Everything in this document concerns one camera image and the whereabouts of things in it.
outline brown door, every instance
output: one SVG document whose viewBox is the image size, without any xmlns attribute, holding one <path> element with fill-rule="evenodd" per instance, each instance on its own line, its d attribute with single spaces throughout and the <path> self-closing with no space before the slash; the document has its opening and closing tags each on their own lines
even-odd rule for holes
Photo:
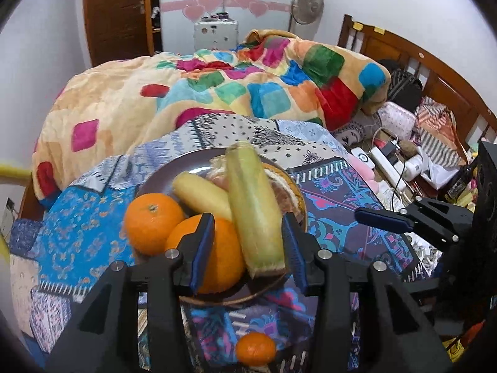
<svg viewBox="0 0 497 373">
<path fill-rule="evenodd" d="M 148 54 L 144 0 L 84 0 L 84 21 L 94 66 Z"/>
</svg>

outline brown plate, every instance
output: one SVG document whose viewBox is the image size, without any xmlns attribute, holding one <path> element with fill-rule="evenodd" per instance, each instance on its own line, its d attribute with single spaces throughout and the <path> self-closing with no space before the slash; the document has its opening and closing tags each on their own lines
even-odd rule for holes
<svg viewBox="0 0 497 373">
<path fill-rule="evenodd" d="M 141 186 L 138 191 L 138 196 L 145 193 L 162 192 L 166 195 L 170 195 L 179 204 L 180 200 L 172 193 L 172 181 L 175 177 L 182 173 L 183 171 L 188 171 L 204 177 L 211 169 L 210 160 L 218 155 L 223 155 L 226 151 L 226 147 L 211 148 L 211 149 L 200 149 L 197 151 L 189 152 L 187 154 L 180 155 L 171 162 L 163 165 L 157 171 L 155 171 L 150 178 Z M 300 192 L 299 188 L 292 180 L 290 175 L 288 175 L 279 165 L 275 164 L 266 157 L 260 156 L 260 159 L 265 164 L 270 164 L 277 168 L 280 172 L 279 174 L 284 176 L 287 182 L 292 186 L 292 190 L 297 192 L 299 207 L 304 214 L 304 221 L 302 226 L 307 229 L 307 212 L 305 209 L 305 202 Z M 196 213 L 192 212 L 191 209 L 182 205 L 185 214 L 190 217 L 194 216 Z M 256 296 L 259 296 L 265 290 L 272 288 L 280 280 L 284 278 L 282 276 L 272 276 L 270 278 L 256 278 L 251 279 L 248 273 L 242 277 L 242 279 L 231 289 L 226 290 L 222 293 L 216 294 L 199 294 L 196 297 L 181 297 L 181 300 L 192 304 L 198 305 L 232 305 L 237 303 L 243 303 Z"/>
</svg>

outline silver bolt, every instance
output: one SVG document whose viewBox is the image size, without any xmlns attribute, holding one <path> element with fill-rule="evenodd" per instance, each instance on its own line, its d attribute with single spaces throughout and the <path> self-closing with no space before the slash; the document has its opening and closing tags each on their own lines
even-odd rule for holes
<svg viewBox="0 0 497 373">
<path fill-rule="evenodd" d="M 383 272 L 384 270 L 387 270 L 387 264 L 381 260 L 377 260 L 373 263 L 373 268 L 378 272 Z"/>
<path fill-rule="evenodd" d="M 333 253 L 330 250 L 323 249 L 317 252 L 317 256 L 319 256 L 322 260 L 329 260 L 333 256 Z"/>
<path fill-rule="evenodd" d="M 178 258 L 178 256 L 180 256 L 180 252 L 176 248 L 172 248 L 170 250 L 167 250 L 164 255 L 166 256 L 166 258 L 173 260 L 175 258 Z"/>
<path fill-rule="evenodd" d="M 113 263 L 110 264 L 110 268 L 113 271 L 117 272 L 124 268 L 124 262 L 121 260 L 115 260 Z"/>
</svg>

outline orange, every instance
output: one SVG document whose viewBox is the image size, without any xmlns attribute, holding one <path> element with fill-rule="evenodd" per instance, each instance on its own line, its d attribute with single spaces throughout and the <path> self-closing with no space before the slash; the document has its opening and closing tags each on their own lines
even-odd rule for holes
<svg viewBox="0 0 497 373">
<path fill-rule="evenodd" d="M 164 251 L 170 232 L 184 219 L 174 199 L 163 193 L 146 193 L 126 209 L 124 230 L 138 252 L 153 256 Z"/>
<path fill-rule="evenodd" d="M 200 222 L 201 214 L 180 222 L 167 238 L 165 250 L 176 248 L 185 234 L 193 233 Z M 234 286 L 245 272 L 242 247 L 235 225 L 220 217 L 216 223 L 214 244 L 205 270 L 199 293 L 219 293 Z"/>
<path fill-rule="evenodd" d="M 235 354 L 246 366 L 264 366 L 276 357 L 276 344 L 265 334 L 250 332 L 238 341 Z"/>
</svg>

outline black backpack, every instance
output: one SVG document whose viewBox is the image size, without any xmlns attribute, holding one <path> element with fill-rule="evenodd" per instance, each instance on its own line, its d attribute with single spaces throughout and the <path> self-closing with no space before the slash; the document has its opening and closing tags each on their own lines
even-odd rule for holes
<svg viewBox="0 0 497 373">
<path fill-rule="evenodd" d="M 415 113 L 423 98 L 423 84 L 413 74 L 403 70 L 399 64 L 390 59 L 383 59 L 379 64 L 384 66 L 392 81 L 388 87 L 387 101 L 396 103 L 408 111 Z"/>
</svg>

